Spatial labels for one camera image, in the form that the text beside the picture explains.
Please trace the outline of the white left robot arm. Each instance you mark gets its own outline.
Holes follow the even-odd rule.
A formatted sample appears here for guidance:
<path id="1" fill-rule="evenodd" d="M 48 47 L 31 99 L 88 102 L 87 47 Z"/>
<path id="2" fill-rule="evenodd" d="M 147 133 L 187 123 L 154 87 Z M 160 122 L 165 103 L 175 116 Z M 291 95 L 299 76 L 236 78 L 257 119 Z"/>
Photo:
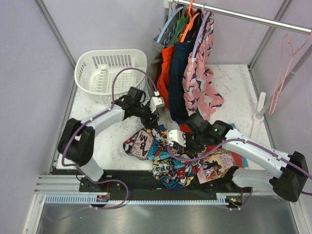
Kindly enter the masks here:
<path id="1" fill-rule="evenodd" d="M 62 159 L 74 163 L 87 177 L 90 186 L 97 192 L 105 190 L 106 178 L 102 177 L 104 170 L 93 158 L 95 137 L 110 126 L 135 116 L 140 118 L 146 129 L 157 129 L 159 114 L 157 108 L 164 106 L 164 100 L 158 91 L 147 102 L 141 98 L 145 92 L 131 87 L 127 94 L 112 102 L 112 106 L 85 121 L 71 118 L 66 122 L 65 128 L 58 143 L 57 150 Z"/>

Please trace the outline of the comic print shorts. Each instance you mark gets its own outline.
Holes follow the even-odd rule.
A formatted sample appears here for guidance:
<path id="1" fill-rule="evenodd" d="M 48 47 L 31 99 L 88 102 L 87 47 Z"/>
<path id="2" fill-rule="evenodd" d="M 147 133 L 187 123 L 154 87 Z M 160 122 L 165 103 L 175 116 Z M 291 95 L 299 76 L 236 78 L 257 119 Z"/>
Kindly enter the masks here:
<path id="1" fill-rule="evenodd" d="M 126 154 L 149 160 L 153 177 L 169 190 L 180 190 L 191 184 L 201 167 L 199 161 L 180 161 L 167 151 L 168 130 L 161 124 L 156 130 L 142 128 L 123 142 Z"/>

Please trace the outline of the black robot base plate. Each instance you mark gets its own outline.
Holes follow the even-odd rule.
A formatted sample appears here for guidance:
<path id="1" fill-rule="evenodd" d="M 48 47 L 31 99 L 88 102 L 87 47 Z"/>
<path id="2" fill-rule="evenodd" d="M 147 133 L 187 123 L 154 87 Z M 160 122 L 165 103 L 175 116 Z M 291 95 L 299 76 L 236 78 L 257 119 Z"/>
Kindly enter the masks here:
<path id="1" fill-rule="evenodd" d="M 113 198 L 123 200 L 126 196 L 126 189 L 119 182 L 95 185 L 87 179 L 81 179 L 81 173 L 76 170 L 52 171 L 54 176 L 71 176 L 79 185 L 79 192 L 105 193 L 108 192 Z M 180 190 L 169 190 L 160 181 L 156 180 L 149 171 L 127 171 L 127 170 L 106 170 L 103 180 L 117 179 L 124 182 L 129 189 L 129 200 L 131 199 L 212 199 L 217 193 L 240 195 L 244 192 L 247 195 L 250 187 L 240 189 L 228 178 L 221 178 L 211 182 L 200 184 L 198 179 L 192 180 L 191 184 Z"/>

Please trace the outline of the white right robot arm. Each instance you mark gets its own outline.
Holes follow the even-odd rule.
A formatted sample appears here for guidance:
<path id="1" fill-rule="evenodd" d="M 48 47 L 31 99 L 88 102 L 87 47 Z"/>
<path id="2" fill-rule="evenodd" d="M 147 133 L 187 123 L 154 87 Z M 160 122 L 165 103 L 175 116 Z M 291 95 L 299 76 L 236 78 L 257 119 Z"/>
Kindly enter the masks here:
<path id="1" fill-rule="evenodd" d="M 221 147 L 262 167 L 262 170 L 237 169 L 233 175 L 225 177 L 223 186 L 227 191 L 270 184 L 278 196 L 290 202 L 296 202 L 303 194 L 311 175 L 302 153 L 288 154 L 272 149 L 244 136 L 221 120 L 211 124 L 198 113 L 188 117 L 185 124 L 191 130 L 185 136 L 186 151 L 202 151 L 205 146 Z"/>

